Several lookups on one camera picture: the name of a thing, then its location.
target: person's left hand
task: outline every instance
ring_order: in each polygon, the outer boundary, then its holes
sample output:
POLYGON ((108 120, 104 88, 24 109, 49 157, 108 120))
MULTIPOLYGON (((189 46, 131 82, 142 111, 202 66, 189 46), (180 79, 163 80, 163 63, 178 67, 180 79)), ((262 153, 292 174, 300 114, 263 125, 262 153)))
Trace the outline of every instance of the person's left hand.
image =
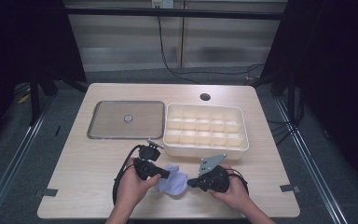
POLYGON ((155 175, 148 180, 142 180, 136 174, 135 167, 133 166, 134 158, 130 158, 126 167, 128 168, 126 173, 120 180, 117 190, 117 206, 125 206, 127 208, 133 208, 138 204, 147 191, 153 186, 157 185, 161 178, 161 175, 155 175))

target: tray lid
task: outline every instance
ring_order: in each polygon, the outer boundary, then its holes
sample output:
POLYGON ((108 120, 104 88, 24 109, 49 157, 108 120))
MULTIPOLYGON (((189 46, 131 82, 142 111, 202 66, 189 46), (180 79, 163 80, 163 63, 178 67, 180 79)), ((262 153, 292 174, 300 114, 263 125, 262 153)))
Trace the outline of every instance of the tray lid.
POLYGON ((91 139, 161 138, 164 132, 161 101, 101 101, 89 125, 91 139))

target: black tape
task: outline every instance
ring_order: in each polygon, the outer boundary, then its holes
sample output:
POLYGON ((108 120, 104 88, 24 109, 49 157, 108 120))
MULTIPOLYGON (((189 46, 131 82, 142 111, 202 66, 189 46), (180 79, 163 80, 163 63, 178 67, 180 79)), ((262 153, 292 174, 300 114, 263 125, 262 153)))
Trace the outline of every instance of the black tape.
POLYGON ((57 189, 39 189, 34 193, 34 196, 36 198, 43 198, 43 196, 55 197, 57 192, 57 189))
POLYGON ((281 187, 282 192, 287 192, 287 191, 292 191, 294 193, 299 193, 300 192, 300 188, 298 186, 282 185, 280 187, 281 187))

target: metal rail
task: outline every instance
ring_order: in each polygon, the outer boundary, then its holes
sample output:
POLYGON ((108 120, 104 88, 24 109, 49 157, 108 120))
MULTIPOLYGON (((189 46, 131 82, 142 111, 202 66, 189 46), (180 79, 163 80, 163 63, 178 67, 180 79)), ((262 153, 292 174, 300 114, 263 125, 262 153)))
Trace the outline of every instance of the metal rail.
POLYGON ((25 160, 25 157, 31 147, 31 144, 33 143, 34 138, 36 137, 36 134, 38 133, 38 131, 43 123, 46 112, 48 111, 48 109, 51 105, 52 99, 53 99, 53 97, 48 98, 48 101, 46 102, 46 105, 45 105, 42 113, 40 114, 39 118, 36 120, 34 125, 28 129, 27 134, 22 139, 22 142, 21 142, 19 148, 17 149, 17 152, 14 155, 10 165, 7 167, 4 175, 0 179, 0 207, 1 207, 5 197, 7 196, 7 193, 9 191, 17 173, 19 172, 23 161, 25 160))
POLYGON ((136 7, 14 7, 16 13, 108 16, 189 17, 279 21, 280 12, 215 11, 136 7))
POLYGON ((303 159, 308 171, 310 172, 310 176, 312 177, 312 180, 315 183, 316 188, 319 190, 319 193, 321 194, 322 199, 324 200, 324 204, 328 212, 330 213, 331 218, 336 224, 341 224, 341 223, 347 224, 348 222, 343 212, 341 211, 341 208, 337 202, 336 197, 334 196, 333 192, 330 190, 327 183, 325 182, 324 177, 322 176, 318 166, 316 165, 315 160, 312 158, 312 155, 310 154, 310 151, 307 145, 305 144, 304 139, 302 138, 299 130, 296 127, 294 127, 293 124, 290 122, 290 117, 288 115, 288 111, 283 100, 279 99, 276 101, 276 103, 284 121, 288 123, 289 131, 292 132, 292 137, 296 143, 298 152, 300 153, 301 158, 303 159))

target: black curtain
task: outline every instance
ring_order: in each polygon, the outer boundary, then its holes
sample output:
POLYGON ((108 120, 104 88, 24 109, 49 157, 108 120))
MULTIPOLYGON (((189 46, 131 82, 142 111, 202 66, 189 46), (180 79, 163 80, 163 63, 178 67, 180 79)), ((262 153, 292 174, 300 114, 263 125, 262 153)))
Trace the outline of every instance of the black curtain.
POLYGON ((16 85, 37 76, 86 81, 67 15, 19 13, 18 7, 64 7, 62 0, 0 0, 0 121, 16 85))
POLYGON ((276 94, 293 74, 358 172, 358 0, 289 1, 261 77, 274 74, 276 94))

